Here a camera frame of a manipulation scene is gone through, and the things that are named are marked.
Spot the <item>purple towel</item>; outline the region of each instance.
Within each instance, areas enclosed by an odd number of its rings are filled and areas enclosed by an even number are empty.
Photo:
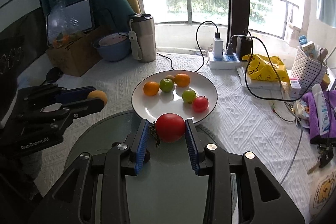
[[[333,115],[334,108],[336,107],[336,90],[332,90],[329,92],[330,96],[330,104],[331,104],[331,114],[330,114],[330,107],[328,103],[328,92],[323,91],[325,102],[327,103],[328,115],[329,120],[331,121],[331,128],[330,128],[330,138],[336,138],[336,119]],[[309,127],[310,127],[310,139],[320,135],[320,128],[319,128],[319,119],[317,117],[316,105],[315,100],[313,97],[312,92],[306,93],[302,100],[305,101],[309,106]],[[321,136],[322,138],[327,138],[328,134]]]

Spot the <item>orange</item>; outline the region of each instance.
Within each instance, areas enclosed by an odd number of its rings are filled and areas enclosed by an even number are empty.
[[[180,73],[175,76],[175,83],[181,88],[184,88],[190,84],[190,77],[184,73]]]
[[[159,92],[160,85],[156,82],[147,82],[143,86],[143,93],[145,93],[147,96],[154,96]]]
[[[91,99],[91,98],[99,98],[100,100],[102,100],[104,102],[104,105],[107,104],[107,96],[106,93],[101,91],[101,90],[94,90],[91,91],[89,93],[89,95],[87,96],[87,99]]]

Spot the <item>blue bowl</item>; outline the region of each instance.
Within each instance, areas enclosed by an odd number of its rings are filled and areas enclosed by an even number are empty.
[[[109,34],[96,40],[93,47],[97,49],[100,56],[107,61],[119,61],[124,59],[131,49],[131,42],[128,37],[121,40],[118,33]]]

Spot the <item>power plug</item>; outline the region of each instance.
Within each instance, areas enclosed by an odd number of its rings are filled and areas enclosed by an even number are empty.
[[[229,56],[233,55],[232,43],[227,44],[225,54]]]

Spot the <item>small box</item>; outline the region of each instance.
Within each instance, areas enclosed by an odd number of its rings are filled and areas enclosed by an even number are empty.
[[[301,86],[296,77],[289,77],[289,96],[290,97],[298,97]]]
[[[110,33],[109,27],[99,26],[64,47],[50,47],[46,53],[52,65],[59,67],[64,74],[80,77],[101,60],[92,43]]]
[[[310,57],[311,59],[317,58],[315,44],[313,41],[309,41],[307,44],[301,45],[301,48],[303,52],[306,54],[306,56]]]

